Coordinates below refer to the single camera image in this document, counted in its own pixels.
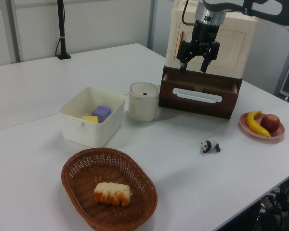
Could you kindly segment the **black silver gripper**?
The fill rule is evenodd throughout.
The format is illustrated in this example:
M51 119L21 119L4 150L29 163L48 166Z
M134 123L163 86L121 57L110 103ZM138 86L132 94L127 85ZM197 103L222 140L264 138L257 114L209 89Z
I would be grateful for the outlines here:
M195 13L195 24L192 31L192 40L183 40L178 49L176 58L180 61L180 72L186 73L188 62L198 55L198 50L204 50L203 62L200 71L205 73L212 60L217 59L220 43L216 42L220 25L224 22L226 12L213 12L198 4Z

